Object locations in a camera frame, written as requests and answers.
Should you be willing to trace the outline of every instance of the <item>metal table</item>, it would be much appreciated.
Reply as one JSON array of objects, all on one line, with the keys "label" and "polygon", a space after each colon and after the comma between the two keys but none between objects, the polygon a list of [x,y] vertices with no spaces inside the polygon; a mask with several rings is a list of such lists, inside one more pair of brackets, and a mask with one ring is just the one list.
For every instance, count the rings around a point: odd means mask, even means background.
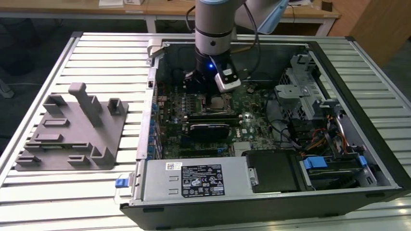
[{"label": "metal table", "polygon": [[[72,37],[33,104],[0,158],[0,226],[8,230],[140,230],[123,215],[115,200],[129,189],[115,189],[115,179],[135,170],[145,82],[155,72],[147,64],[149,39],[193,39],[181,34],[84,33]],[[252,40],[252,36],[239,36]],[[371,61],[355,41],[328,37],[274,37],[262,40],[315,40],[319,42],[348,88],[404,169],[411,174],[411,103]],[[120,140],[117,165],[108,171],[17,172],[15,159],[31,137],[51,93],[63,93],[71,82],[85,82],[87,91],[100,101],[117,97],[132,101]],[[410,230],[411,197],[376,203],[332,218],[224,225],[195,230]]]}]

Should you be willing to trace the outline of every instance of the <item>blue clip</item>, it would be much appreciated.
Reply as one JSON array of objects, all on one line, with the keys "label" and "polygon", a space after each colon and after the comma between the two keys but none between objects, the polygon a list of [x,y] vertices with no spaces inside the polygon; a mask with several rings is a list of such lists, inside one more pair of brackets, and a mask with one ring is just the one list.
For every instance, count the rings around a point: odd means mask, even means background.
[{"label": "blue clip", "polygon": [[152,104],[152,111],[156,112],[156,109],[157,109],[157,108],[156,108],[156,104],[153,103],[153,104]]},{"label": "blue clip", "polygon": [[359,156],[359,163],[363,167],[367,166],[367,160],[366,160],[366,157],[363,155]]},{"label": "blue clip", "polygon": [[303,160],[306,169],[319,168],[319,167],[328,167],[326,159],[320,156],[308,157]]},{"label": "blue clip", "polygon": [[128,188],[128,179],[116,179],[116,189]]},{"label": "blue clip", "polygon": [[155,149],[153,149],[155,147],[152,147],[152,146],[148,146],[147,147],[147,151],[148,151],[148,153],[153,153],[155,152]]}]

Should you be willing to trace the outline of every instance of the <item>warning label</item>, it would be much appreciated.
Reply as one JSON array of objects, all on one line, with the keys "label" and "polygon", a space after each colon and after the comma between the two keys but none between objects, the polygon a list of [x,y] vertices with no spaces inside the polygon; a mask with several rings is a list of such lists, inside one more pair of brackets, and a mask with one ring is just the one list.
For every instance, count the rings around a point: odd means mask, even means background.
[{"label": "warning label", "polygon": [[181,166],[181,196],[223,196],[221,165]]}]

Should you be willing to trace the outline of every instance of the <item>white label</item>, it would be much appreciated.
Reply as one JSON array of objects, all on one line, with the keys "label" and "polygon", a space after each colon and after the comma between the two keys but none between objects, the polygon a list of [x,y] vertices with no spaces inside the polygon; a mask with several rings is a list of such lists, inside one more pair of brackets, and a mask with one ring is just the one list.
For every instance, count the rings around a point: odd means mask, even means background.
[{"label": "white label", "polygon": [[223,191],[224,187],[213,187],[212,189],[213,189],[212,191]]},{"label": "white label", "polygon": [[181,170],[183,162],[165,163],[165,170]]},{"label": "white label", "polygon": [[125,11],[125,13],[143,13],[143,11]]},{"label": "white label", "polygon": [[224,75],[231,75],[232,74],[232,70],[231,69],[227,69],[227,70],[223,70],[223,73],[224,73]]}]

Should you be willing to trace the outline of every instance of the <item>wooden table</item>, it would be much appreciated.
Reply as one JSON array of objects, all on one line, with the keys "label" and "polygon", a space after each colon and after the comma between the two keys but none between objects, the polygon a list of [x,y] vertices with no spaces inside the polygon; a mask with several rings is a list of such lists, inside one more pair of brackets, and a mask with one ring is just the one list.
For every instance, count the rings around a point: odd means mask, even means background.
[{"label": "wooden table", "polygon": [[[340,14],[322,11],[322,0],[314,6],[286,10],[283,23],[320,24],[318,36],[326,36]],[[99,0],[0,0],[0,17],[15,18],[76,18],[76,19],[143,19],[149,33],[156,33],[156,20],[184,20],[185,12],[193,6],[192,0],[145,0],[143,5],[124,5],[123,8],[99,9]]]},{"label": "wooden table", "polygon": [[[184,20],[185,12],[193,6],[195,0],[149,0],[147,6],[147,24],[155,25],[156,20]],[[335,20],[340,17],[340,13],[334,9],[327,12],[322,9],[322,0],[314,0],[312,6],[299,6],[294,9],[287,8],[282,23],[314,23],[320,24],[316,32],[318,36],[327,36]],[[188,17],[193,20],[195,12]]]}]

